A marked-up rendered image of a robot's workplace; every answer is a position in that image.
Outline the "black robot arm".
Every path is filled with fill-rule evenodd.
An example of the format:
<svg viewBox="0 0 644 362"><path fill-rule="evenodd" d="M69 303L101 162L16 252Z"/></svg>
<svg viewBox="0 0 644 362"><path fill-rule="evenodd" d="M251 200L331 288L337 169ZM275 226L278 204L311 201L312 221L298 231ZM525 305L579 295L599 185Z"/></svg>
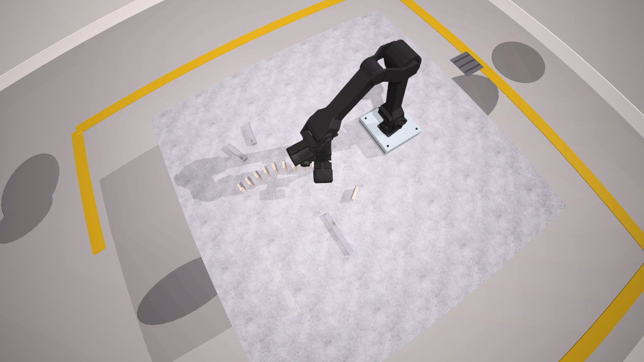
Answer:
<svg viewBox="0 0 644 362"><path fill-rule="evenodd" d="M378 63L380 59L384 59L385 69ZM341 121L374 85L382 82L388 82L388 92L386 103L379 106L378 112L384 121L377 127L391 137L407 122L401 105L408 80L416 75L421 62L421 57L404 40L381 45L375 55L364 59L356 75L335 99L308 118L300 131L303 140L286 149L293 164L308 167L312 162L319 163L314 154L331 150L332 139L339 135Z"/></svg>

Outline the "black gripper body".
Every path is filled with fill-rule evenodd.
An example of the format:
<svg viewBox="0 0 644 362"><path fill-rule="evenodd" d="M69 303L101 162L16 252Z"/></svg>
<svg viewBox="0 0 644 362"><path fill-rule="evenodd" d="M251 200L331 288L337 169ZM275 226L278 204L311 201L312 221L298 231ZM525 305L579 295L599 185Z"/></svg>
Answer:
<svg viewBox="0 0 644 362"><path fill-rule="evenodd" d="M313 171L313 180L316 184L319 183L332 183L333 177L332 177L332 169L331 168L331 162L329 160L331 159L332 155L332 149L325 154L319 154L315 153L314 154L317 159L318 159L318 164L317 166L319 169L315 169Z"/></svg>

